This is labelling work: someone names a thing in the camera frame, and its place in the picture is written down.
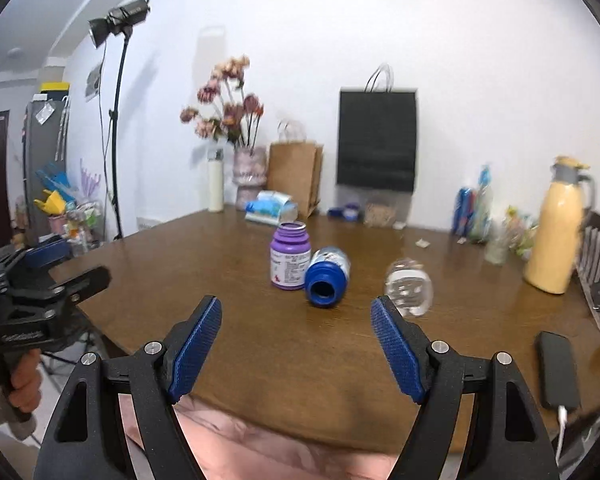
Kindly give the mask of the person's left hand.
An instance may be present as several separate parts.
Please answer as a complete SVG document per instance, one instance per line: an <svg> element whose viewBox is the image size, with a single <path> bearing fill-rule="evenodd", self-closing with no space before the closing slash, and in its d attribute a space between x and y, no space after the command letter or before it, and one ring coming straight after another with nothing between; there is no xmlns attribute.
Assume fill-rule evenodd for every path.
<svg viewBox="0 0 600 480"><path fill-rule="evenodd" d="M33 413L42 399L42 376L38 371L41 363L41 350L33 349L24 354L12 371L14 390L8 395L8 402L23 413Z"/></svg>

